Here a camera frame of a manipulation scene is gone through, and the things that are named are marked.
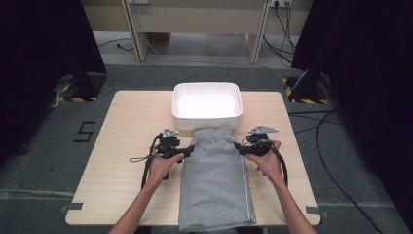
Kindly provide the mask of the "person's right hand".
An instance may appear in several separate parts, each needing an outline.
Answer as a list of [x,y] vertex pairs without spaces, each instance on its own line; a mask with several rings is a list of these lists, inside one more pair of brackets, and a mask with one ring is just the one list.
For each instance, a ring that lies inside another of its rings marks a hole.
[[261,171],[276,189],[286,187],[282,174],[282,165],[278,156],[270,150],[265,156],[247,154],[246,158],[257,165],[257,172]]

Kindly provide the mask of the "black stand base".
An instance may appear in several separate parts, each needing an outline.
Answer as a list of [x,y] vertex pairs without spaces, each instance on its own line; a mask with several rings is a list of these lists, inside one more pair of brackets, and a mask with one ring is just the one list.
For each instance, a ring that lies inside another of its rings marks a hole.
[[87,72],[85,79],[77,79],[72,74],[66,74],[56,83],[56,100],[95,102],[106,77],[106,74],[99,72]]
[[298,77],[285,77],[282,79],[285,86],[287,98],[293,103],[303,104],[328,104],[326,94],[324,93],[318,81],[305,81],[305,75]]

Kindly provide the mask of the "black curtain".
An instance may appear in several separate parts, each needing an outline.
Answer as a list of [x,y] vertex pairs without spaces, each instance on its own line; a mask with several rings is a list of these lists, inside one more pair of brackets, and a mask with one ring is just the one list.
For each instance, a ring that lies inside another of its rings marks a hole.
[[293,65],[328,76],[365,159],[413,232],[413,0],[314,0]]
[[0,165],[29,139],[60,78],[105,71],[81,0],[0,0]]

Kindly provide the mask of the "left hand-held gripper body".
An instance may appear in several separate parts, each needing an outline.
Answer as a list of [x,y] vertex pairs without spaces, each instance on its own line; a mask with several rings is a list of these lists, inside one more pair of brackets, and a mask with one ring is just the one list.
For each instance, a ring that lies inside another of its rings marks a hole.
[[178,132],[164,128],[161,132],[158,154],[163,158],[170,158],[176,154],[176,147],[180,144]]

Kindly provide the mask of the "white plastic bin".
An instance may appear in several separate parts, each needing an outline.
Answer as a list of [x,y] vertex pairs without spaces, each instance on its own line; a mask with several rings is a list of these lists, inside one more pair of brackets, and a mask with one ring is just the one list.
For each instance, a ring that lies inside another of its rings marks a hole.
[[236,129],[243,112],[241,92],[234,83],[192,82],[174,87],[171,113],[179,130]]

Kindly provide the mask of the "grey shorts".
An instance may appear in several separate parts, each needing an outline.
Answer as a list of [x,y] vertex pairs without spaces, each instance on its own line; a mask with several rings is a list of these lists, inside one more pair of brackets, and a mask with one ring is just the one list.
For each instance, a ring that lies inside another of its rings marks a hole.
[[184,160],[178,228],[181,232],[224,232],[256,221],[245,159],[229,127],[198,129]]

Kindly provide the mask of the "beige desk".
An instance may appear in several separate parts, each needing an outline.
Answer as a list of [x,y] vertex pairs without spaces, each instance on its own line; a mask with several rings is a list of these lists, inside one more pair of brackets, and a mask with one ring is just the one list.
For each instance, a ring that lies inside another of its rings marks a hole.
[[94,31],[124,31],[134,55],[143,62],[151,33],[233,34],[245,38],[252,63],[258,62],[262,37],[301,34],[314,0],[292,0],[287,8],[270,7],[270,0],[81,0]]

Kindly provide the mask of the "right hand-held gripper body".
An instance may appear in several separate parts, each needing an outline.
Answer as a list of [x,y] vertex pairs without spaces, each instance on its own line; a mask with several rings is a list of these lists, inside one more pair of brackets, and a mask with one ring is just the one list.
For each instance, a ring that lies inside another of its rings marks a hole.
[[265,156],[269,151],[272,151],[276,156],[279,155],[276,147],[271,143],[268,133],[276,133],[278,129],[259,125],[249,130],[249,136],[246,140],[250,143],[248,154],[255,156]]

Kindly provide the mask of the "person's left hand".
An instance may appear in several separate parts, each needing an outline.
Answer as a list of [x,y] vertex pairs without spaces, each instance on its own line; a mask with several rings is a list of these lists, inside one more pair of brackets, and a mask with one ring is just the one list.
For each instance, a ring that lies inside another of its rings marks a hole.
[[162,180],[169,173],[169,169],[178,161],[184,158],[183,153],[178,153],[171,158],[163,158],[161,156],[154,156],[149,167],[149,174],[146,180],[146,184],[149,187],[157,188]]

